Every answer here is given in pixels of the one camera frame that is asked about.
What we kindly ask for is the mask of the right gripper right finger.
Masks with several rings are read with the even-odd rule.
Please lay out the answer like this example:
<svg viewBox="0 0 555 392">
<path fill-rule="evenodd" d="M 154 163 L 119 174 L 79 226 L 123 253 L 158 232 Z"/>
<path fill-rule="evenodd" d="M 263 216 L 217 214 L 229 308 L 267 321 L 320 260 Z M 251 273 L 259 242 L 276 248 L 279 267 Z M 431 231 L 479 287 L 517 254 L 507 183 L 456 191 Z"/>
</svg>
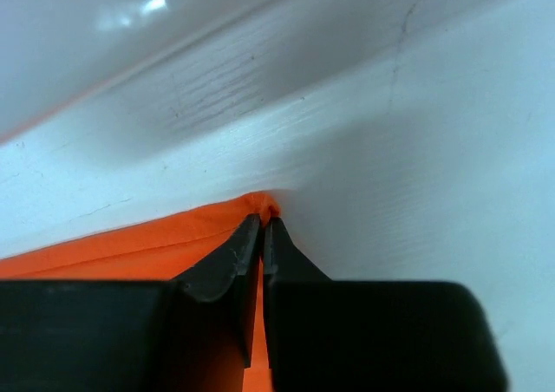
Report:
<svg viewBox="0 0 555 392">
<path fill-rule="evenodd" d="M 291 240 L 264 236 L 264 328 L 276 391 L 505 391 L 472 292 L 442 281 L 340 281 Z"/>
</svg>

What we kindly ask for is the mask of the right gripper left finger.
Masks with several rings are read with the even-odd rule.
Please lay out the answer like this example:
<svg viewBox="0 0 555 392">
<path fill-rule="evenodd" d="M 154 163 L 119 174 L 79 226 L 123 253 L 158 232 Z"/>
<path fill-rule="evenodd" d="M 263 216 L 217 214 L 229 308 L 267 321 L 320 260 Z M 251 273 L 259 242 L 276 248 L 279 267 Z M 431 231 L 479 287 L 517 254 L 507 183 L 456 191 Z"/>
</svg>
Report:
<svg viewBox="0 0 555 392">
<path fill-rule="evenodd" d="M 4 391 L 239 391 L 261 219 L 166 281 L 4 280 Z"/>
</svg>

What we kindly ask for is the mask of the orange t-shirt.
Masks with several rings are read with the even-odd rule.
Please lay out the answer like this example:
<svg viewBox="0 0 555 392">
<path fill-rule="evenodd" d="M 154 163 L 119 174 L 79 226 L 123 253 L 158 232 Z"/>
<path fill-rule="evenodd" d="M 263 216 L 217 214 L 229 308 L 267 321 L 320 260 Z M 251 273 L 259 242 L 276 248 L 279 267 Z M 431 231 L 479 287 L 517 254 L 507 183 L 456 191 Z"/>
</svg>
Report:
<svg viewBox="0 0 555 392">
<path fill-rule="evenodd" d="M 279 214 L 266 193 L 180 212 L 119 230 L 103 232 L 26 252 L 1 263 L 4 280 L 146 280 L 166 281 L 196 265 L 222 245 L 251 215 L 264 225 Z M 262 317 L 255 306 L 251 363 L 245 376 L 263 384 L 268 375 L 258 369 L 265 361 Z"/>
</svg>

